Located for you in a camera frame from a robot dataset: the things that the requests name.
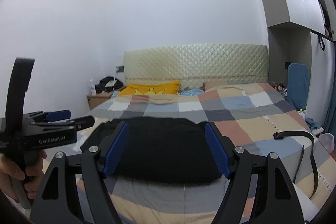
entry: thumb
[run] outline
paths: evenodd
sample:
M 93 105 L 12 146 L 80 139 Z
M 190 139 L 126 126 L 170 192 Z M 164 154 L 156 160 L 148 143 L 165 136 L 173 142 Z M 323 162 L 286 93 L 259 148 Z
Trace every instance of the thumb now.
M 0 172 L 8 174 L 9 176 L 18 180 L 24 180 L 24 172 L 17 166 L 17 164 L 10 158 L 0 154 Z

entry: power socket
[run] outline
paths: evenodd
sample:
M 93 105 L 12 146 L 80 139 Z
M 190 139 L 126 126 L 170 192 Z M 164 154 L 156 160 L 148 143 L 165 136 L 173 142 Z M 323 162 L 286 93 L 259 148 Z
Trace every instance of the power socket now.
M 124 72 L 124 66 L 115 67 L 115 72 Z

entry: headboard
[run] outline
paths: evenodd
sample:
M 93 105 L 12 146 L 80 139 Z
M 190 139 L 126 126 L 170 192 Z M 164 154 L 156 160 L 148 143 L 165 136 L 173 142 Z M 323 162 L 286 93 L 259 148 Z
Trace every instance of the headboard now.
M 268 80 L 266 45 L 194 44 L 156 47 L 124 53 L 126 83 L 162 84 L 180 80 L 199 88 L 214 79 L 229 84 Z

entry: wooden bedside table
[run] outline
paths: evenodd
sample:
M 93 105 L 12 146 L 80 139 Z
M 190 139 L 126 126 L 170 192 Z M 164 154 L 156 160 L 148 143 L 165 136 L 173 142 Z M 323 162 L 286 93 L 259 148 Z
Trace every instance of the wooden bedside table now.
M 125 87 L 117 89 L 115 91 L 123 90 Z M 102 92 L 97 95 L 87 95 L 87 102 L 89 103 L 90 110 L 94 109 L 96 106 L 102 104 L 103 102 L 109 100 L 113 94 L 112 92 Z

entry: patchwork quilt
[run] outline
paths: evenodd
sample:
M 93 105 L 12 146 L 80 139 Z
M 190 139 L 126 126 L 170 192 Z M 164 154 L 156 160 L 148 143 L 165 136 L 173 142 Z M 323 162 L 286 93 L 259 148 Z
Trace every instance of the patchwork quilt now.
M 79 132 L 78 142 L 47 151 L 48 167 L 57 151 L 66 155 L 80 153 L 80 146 L 102 122 L 115 118 L 175 117 L 193 122 L 215 122 L 221 134 L 250 153 L 266 156 L 276 152 L 293 179 L 302 147 L 304 156 L 296 186 L 310 196 L 314 177 L 310 163 L 311 142 L 305 137 L 274 140 L 281 131 L 309 131 L 302 117 L 270 85 L 265 83 L 214 87 L 197 96 L 133 95 L 104 102 L 90 112 L 95 126 Z M 319 186 L 310 208 L 318 211 L 336 184 L 336 162 L 315 139 L 314 157 L 319 171 Z M 241 222 L 251 214 L 257 177 L 253 176 Z M 207 185 L 168 185 L 121 176 L 105 180 L 111 200 L 123 223 L 211 223 L 224 197 L 228 180 L 224 177 Z M 85 198 L 81 177 L 77 178 L 86 220 L 93 221 Z

